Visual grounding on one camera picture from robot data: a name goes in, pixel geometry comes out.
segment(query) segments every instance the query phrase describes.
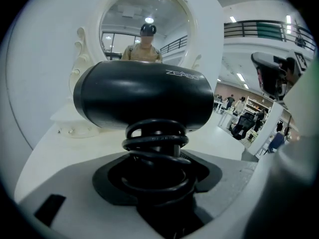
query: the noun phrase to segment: black cap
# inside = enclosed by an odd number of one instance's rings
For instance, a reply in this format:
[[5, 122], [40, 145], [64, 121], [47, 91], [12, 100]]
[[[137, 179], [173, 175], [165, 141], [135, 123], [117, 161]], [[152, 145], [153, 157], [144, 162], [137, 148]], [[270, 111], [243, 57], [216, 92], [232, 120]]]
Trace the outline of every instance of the black cap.
[[141, 36], [153, 36], [156, 33], [156, 26], [152, 24], [144, 24], [141, 27]]

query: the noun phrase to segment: ornate white mirror frame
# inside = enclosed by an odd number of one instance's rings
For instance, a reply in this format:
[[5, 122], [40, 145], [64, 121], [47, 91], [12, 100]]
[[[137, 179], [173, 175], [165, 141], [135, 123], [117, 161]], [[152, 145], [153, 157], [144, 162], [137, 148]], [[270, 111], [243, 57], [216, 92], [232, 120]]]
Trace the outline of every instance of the ornate white mirror frame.
[[[86, 27], [80, 27], [77, 30], [79, 41], [75, 43], [78, 49], [78, 57], [74, 62], [72, 72], [69, 78], [69, 88], [71, 94], [73, 94], [73, 89], [76, 82], [81, 77], [81, 75], [91, 66], [97, 64], [98, 62], [105, 61], [106, 57], [101, 48], [100, 42], [100, 23], [103, 19], [105, 13], [115, 4], [118, 0], [101, 0], [98, 6], [95, 8], [94, 13], [90, 17]], [[172, 0], [179, 3], [186, 13], [188, 18], [188, 36], [186, 52], [179, 63], [179, 66], [184, 68], [195, 69], [195, 43], [197, 35], [197, 21], [194, 17], [194, 13], [189, 7], [187, 0]]]

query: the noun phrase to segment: white column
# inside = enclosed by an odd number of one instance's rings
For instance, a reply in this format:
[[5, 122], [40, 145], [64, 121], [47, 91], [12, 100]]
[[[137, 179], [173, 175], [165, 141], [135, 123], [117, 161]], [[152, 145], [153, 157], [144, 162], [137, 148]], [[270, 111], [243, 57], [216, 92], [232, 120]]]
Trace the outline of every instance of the white column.
[[271, 132], [274, 130], [275, 126], [277, 125], [278, 120], [281, 117], [283, 112], [283, 107], [274, 102], [273, 107], [269, 113], [269, 116], [261, 129], [258, 133], [258, 137], [254, 140], [251, 146], [248, 148], [248, 151], [256, 155], [258, 151], [264, 146], [268, 137], [270, 136]]

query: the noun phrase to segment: white countertop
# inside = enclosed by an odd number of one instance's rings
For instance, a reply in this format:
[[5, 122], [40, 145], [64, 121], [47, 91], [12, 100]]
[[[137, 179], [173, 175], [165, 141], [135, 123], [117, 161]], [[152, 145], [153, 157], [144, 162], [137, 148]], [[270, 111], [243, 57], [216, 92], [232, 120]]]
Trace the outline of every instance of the white countertop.
[[[189, 144], [183, 149], [240, 160], [244, 146], [217, 127], [219, 116], [212, 115], [204, 127], [187, 134]], [[53, 125], [30, 155], [15, 188], [16, 202], [69, 165], [124, 151], [124, 130], [102, 132], [89, 138], [68, 138], [58, 131], [58, 126]]]

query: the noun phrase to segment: round mirror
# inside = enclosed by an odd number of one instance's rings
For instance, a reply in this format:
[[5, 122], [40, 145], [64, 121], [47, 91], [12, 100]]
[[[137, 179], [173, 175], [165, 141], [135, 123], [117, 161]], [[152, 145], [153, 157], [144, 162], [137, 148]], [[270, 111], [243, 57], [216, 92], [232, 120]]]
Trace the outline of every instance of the round mirror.
[[177, 0], [118, 0], [100, 23], [108, 60], [181, 64], [190, 38], [187, 14]]

